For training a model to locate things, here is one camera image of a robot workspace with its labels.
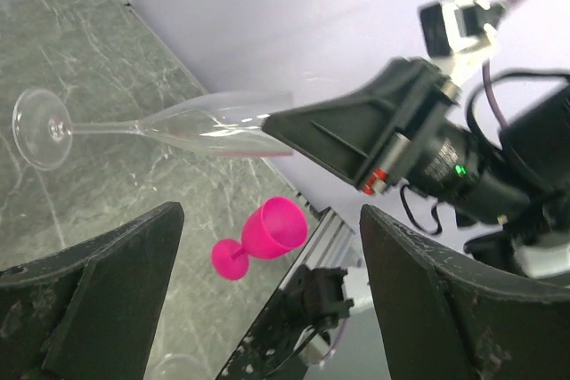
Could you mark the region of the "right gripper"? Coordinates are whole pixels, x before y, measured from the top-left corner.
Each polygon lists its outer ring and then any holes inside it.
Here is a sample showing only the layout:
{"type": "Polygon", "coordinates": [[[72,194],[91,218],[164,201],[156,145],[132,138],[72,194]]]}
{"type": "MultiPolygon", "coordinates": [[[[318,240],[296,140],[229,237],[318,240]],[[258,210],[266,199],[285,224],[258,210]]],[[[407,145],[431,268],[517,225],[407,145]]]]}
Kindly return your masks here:
{"type": "Polygon", "coordinates": [[[372,195],[411,171],[458,91],[431,62],[399,58],[352,93],[272,113],[262,130],[372,195]]]}

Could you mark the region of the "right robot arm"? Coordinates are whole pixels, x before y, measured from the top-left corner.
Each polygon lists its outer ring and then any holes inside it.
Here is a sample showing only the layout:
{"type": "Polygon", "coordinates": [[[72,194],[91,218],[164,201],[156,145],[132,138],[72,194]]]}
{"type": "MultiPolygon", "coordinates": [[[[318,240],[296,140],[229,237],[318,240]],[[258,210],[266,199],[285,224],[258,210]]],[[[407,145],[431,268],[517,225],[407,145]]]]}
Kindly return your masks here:
{"type": "Polygon", "coordinates": [[[464,249],[494,268],[569,278],[569,90],[559,89],[485,138],[446,115],[458,90],[434,64],[391,61],[363,88],[269,116],[263,130],[368,195],[391,188],[452,206],[459,228],[497,231],[464,249]]]}

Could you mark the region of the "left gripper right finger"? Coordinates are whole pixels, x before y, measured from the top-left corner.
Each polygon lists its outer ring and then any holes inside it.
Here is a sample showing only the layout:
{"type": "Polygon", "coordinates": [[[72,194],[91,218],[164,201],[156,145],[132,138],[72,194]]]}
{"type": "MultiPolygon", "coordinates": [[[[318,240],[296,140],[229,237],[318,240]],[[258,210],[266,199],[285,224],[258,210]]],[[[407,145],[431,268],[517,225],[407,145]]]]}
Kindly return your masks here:
{"type": "Polygon", "coordinates": [[[569,291],[494,269],[375,206],[360,214],[394,379],[566,379],[569,291]]]}

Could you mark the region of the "clear flute glass one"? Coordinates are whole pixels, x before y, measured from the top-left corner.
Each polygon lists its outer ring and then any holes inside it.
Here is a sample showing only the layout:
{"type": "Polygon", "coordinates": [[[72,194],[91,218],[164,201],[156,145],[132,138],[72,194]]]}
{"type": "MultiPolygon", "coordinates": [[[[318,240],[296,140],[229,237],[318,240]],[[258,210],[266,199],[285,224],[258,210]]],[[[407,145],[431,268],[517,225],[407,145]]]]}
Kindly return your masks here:
{"type": "Polygon", "coordinates": [[[64,102],[43,88],[29,88],[15,102],[12,135],[21,156],[50,171],[67,159],[77,135],[126,134],[204,155],[271,158],[292,149],[262,130],[273,113],[291,109],[288,92],[222,92],[202,95],[147,117],[102,123],[75,123],[64,102]]]}

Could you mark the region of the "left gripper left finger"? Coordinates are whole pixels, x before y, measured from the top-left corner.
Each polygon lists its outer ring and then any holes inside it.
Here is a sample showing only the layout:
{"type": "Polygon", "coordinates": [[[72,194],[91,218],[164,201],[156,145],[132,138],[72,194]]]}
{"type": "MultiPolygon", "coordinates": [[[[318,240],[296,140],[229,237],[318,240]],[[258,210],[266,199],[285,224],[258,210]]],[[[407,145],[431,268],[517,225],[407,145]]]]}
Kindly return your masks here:
{"type": "Polygon", "coordinates": [[[3,379],[141,379],[184,224],[167,202],[1,272],[3,379]]]}

